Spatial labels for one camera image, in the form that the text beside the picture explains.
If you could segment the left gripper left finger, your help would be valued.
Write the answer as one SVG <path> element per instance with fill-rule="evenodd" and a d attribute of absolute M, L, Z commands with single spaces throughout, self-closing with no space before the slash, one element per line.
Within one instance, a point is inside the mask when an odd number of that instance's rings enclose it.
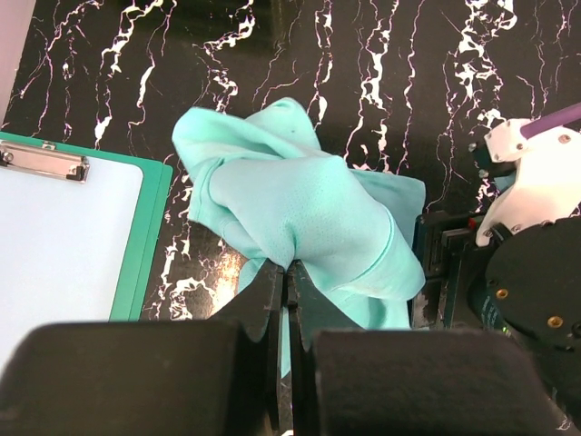
<path fill-rule="evenodd" d="M 276 435 L 284 272 L 206 320 L 45 325 L 1 378 L 4 435 Z"/>

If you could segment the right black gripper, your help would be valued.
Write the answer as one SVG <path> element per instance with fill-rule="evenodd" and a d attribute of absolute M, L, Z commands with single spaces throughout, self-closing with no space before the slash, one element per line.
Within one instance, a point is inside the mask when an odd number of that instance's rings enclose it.
<path fill-rule="evenodd" d="M 483 214 L 424 213 L 413 252 L 426 278 L 412 301 L 415 329 L 502 332 L 526 349 L 548 395 L 580 424 L 580 219 L 544 221 L 512 233 L 476 230 Z"/>

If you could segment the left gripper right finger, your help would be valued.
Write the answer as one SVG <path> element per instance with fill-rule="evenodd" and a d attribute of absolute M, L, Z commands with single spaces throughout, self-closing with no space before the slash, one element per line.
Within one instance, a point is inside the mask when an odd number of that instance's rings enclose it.
<path fill-rule="evenodd" d="M 299 435 L 553 435 L 530 353 L 499 332 L 364 332 L 301 266 L 290 276 Z"/>

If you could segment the teal t shirt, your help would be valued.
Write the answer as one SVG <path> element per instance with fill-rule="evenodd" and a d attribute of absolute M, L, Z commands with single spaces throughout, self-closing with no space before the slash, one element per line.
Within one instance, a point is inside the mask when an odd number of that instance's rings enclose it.
<path fill-rule="evenodd" d="M 423 182 L 349 168 L 321 149 L 289 97 L 245 118 L 193 107 L 172 142 L 193 184 L 189 218 L 245 258 L 241 289 L 266 262 L 299 261 L 358 326 L 409 328 L 408 304 L 425 282 L 412 251 Z"/>

